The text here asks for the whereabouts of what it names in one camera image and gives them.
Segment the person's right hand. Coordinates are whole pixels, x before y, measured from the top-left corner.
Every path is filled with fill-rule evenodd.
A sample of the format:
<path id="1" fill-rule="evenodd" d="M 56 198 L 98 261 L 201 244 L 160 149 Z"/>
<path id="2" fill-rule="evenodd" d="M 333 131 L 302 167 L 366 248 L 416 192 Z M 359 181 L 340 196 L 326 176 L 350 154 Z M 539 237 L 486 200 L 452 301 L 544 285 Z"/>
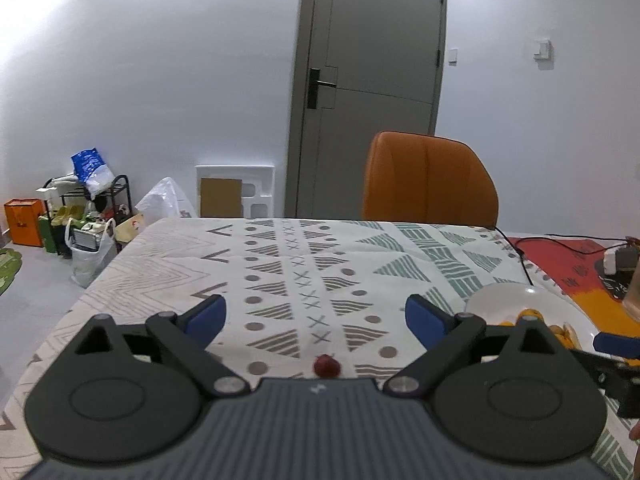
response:
<path id="1" fill-rule="evenodd" d="M 629 431 L 629 439 L 633 441 L 640 440 L 640 420 Z"/>

